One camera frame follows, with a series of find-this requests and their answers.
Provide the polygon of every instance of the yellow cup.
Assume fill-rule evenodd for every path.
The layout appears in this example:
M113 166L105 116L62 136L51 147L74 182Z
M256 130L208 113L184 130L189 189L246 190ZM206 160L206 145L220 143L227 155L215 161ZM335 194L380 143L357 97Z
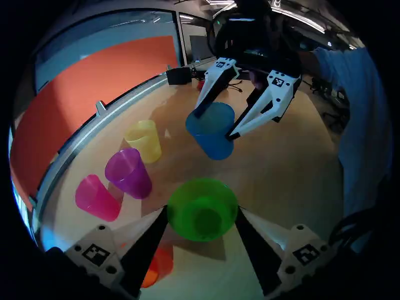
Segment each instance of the yellow cup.
M140 152L144 163L150 164L161 156L161 146L153 120L139 121L125 133L125 140Z

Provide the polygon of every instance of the glass window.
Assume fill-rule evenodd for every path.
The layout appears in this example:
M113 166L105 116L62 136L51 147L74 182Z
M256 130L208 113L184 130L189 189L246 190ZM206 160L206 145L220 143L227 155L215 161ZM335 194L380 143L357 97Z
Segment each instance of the glass window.
M208 43L207 31L211 21L186 14L179 14L187 63L192 64L213 57ZM210 42L214 41L214 30L210 32Z
M177 27L170 12L124 11L79 23L58 35L37 53L36 91L70 65L97 51L133 40L160 36L173 37L176 59L182 65Z

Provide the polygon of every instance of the small red object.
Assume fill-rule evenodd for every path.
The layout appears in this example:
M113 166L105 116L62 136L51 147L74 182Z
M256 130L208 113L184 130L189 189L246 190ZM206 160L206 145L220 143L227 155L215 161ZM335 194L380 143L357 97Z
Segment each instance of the small red object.
M203 79L203 80L200 80L200 81L198 82L198 84L197 84L197 89L198 89L199 91L202 90L202 88L203 88L203 86L204 86L204 82L205 82L204 79Z

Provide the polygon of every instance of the round table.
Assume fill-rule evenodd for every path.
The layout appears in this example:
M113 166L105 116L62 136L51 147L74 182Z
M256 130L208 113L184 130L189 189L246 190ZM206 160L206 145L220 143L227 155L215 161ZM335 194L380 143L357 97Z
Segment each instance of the round table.
M186 131L194 109L197 81L181 86L162 85L130 106L100 131L76 156L58 181L43 215L40 231L45 250L67 250L94 227L105 222L75 204L80 181L96 174L115 195L123 198L120 215L106 223L116 230L139 220L168 202L173 191L194 178L214 178L228 185L239 205L253 214L290 229L303 223L322 239L342 218L343 187L337 153L329 133L308 96L298 91L279 123L268 122L234 141L230 157L209 159ZM224 90L216 101L229 104L238 118L253 90ZM145 200L122 194L106 180L104 168L118 150L128 147L124 132L133 123L155 121L161 158L146 168L153 190ZM173 252L172 273L150 288L146 299L262 299L262 290L238 231L207 243L178 237L167 226L162 242Z

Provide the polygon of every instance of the orange wall panel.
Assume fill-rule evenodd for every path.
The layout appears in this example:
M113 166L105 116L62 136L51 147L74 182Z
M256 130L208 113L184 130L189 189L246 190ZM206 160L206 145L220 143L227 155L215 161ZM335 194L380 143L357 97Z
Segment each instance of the orange wall panel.
M178 66L172 36L118 44L71 65L35 97L11 147L18 192L35 196L51 160L67 139L96 113L96 102L110 103L121 94Z

